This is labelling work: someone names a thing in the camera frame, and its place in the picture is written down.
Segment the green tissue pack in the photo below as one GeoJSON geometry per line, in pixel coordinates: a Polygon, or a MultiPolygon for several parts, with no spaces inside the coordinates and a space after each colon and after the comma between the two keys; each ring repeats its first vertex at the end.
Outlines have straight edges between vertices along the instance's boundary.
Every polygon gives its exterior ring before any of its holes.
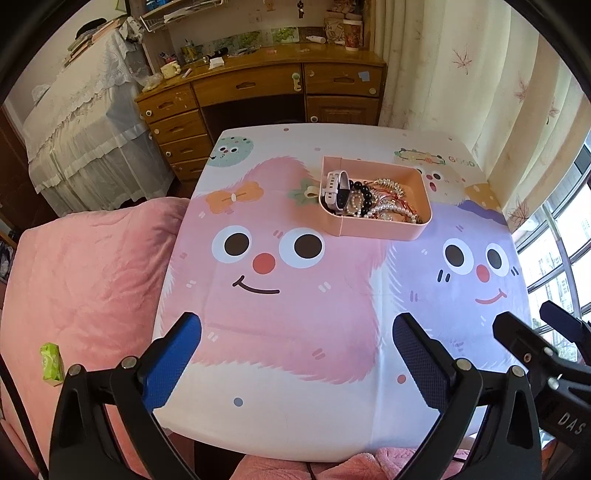
{"type": "Polygon", "coordinates": [[[64,381],[64,364],[60,348],[55,343],[46,343],[40,349],[43,362],[43,381],[53,387],[64,381]]]}

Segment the cartoon mouth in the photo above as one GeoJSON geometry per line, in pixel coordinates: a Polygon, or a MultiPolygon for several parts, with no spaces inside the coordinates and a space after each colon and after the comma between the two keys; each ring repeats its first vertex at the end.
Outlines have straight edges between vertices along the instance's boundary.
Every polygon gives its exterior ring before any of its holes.
{"type": "Polygon", "coordinates": [[[242,287],[246,291],[251,291],[253,293],[264,293],[267,295],[279,293],[279,290],[261,290],[260,288],[249,287],[248,285],[242,283],[242,280],[244,280],[244,275],[241,275],[240,278],[232,284],[232,287],[242,287]]]}
{"type": "Polygon", "coordinates": [[[476,299],[476,303],[479,303],[480,305],[490,305],[491,303],[494,303],[497,300],[499,300],[501,297],[507,298],[507,294],[499,288],[499,294],[496,297],[492,297],[488,300],[476,299]]]}

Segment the floral curtain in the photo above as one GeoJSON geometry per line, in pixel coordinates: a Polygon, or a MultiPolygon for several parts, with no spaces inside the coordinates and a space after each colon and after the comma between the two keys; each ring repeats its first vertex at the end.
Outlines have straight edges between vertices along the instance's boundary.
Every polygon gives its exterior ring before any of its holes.
{"type": "Polygon", "coordinates": [[[511,231],[558,185],[591,127],[570,70],[504,0],[372,0],[388,63],[379,124],[444,131],[472,152],[511,231]]]}

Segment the blue gripper pad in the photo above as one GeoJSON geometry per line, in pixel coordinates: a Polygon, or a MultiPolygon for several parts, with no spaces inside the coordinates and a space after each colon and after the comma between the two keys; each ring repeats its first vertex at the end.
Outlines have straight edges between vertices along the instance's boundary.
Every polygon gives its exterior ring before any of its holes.
{"type": "Polygon", "coordinates": [[[584,342],[583,323],[551,301],[540,307],[540,318],[569,342],[584,342]]]}
{"type": "Polygon", "coordinates": [[[398,315],[394,320],[392,338],[427,405],[440,413],[444,411],[449,403],[449,379],[418,340],[403,315],[398,315]]]}
{"type": "Polygon", "coordinates": [[[163,407],[201,341],[201,320],[189,314],[168,348],[144,380],[142,401],[148,411],[163,407]]]}

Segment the window frame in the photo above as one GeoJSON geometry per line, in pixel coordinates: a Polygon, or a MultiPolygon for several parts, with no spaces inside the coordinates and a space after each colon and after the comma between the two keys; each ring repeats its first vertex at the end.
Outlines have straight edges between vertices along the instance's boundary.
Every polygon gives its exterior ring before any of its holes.
{"type": "MultiPolygon", "coordinates": [[[[586,155],[591,155],[591,151],[587,148],[586,145],[582,147],[581,152],[586,155]]],[[[565,273],[567,285],[569,287],[571,299],[573,302],[573,315],[578,319],[582,319],[584,315],[591,312],[591,301],[585,305],[580,305],[579,303],[579,294],[577,292],[577,285],[575,283],[573,275],[573,264],[576,261],[583,258],[585,254],[591,252],[591,239],[587,240],[573,254],[568,255],[566,252],[566,248],[564,247],[564,242],[562,240],[561,233],[558,229],[557,219],[567,209],[567,207],[571,204],[572,200],[579,194],[581,189],[585,186],[591,189],[591,165],[587,167],[587,169],[582,174],[581,178],[579,179],[575,187],[568,193],[568,195],[560,202],[560,204],[553,211],[551,210],[551,206],[548,200],[546,200],[542,204],[541,210],[545,217],[544,221],[528,235],[524,235],[522,238],[520,238],[515,244],[517,253],[521,254],[529,246],[531,246],[543,233],[545,233],[547,229],[550,229],[552,231],[554,241],[558,246],[558,252],[560,253],[562,263],[550,272],[548,272],[547,274],[543,275],[535,282],[532,282],[530,285],[527,285],[527,293],[528,295],[530,295],[539,288],[545,287],[547,284],[549,284],[549,282],[557,278],[562,273],[565,273]]],[[[543,325],[542,327],[535,329],[536,333],[540,335],[543,333],[551,332],[552,330],[554,329],[550,325],[543,325]]]]}

